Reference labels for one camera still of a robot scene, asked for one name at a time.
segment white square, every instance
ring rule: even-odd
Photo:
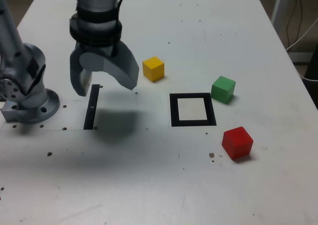
[[[207,120],[203,98],[178,98],[179,120]]]

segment black square frame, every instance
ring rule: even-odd
[[[180,120],[179,118],[179,98],[203,98],[206,120]],[[170,113],[172,127],[195,127],[195,126],[216,126],[211,95],[208,92],[204,93],[170,93]]]

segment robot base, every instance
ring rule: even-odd
[[[7,122],[34,124],[52,117],[60,107],[60,99],[56,92],[46,89],[48,99],[34,108],[21,108],[18,103],[7,101],[1,112]]]

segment white cable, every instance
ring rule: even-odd
[[[300,41],[300,40],[308,33],[308,31],[310,31],[310,29],[316,24],[317,21],[318,21],[318,18],[317,18],[317,20],[315,20],[315,22],[311,25],[311,27],[309,27],[309,29],[303,34],[303,36],[300,37],[300,38],[299,38],[294,44],[292,44],[290,47],[288,47],[288,48],[286,49],[286,51],[289,50],[290,48],[292,48],[294,45],[296,45],[296,44],[298,43],[298,41]]]
[[[307,33],[308,31],[310,31],[310,29],[317,23],[318,21],[318,18],[315,20],[315,22],[311,25],[311,27],[309,27],[309,29],[302,35],[302,37],[300,37],[294,44],[292,44],[290,47],[288,47],[286,49],[286,51],[288,51],[290,48],[292,48],[294,45],[296,45],[298,43],[298,41],[300,41]],[[314,79],[309,79],[309,78],[305,78],[304,76],[302,76],[300,73],[298,73],[299,76],[304,79],[304,80],[307,80],[307,81],[310,81],[310,82],[318,82],[318,80],[314,80]]]

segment red cube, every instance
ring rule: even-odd
[[[231,159],[248,155],[252,145],[253,139],[243,127],[224,132],[222,146]]]

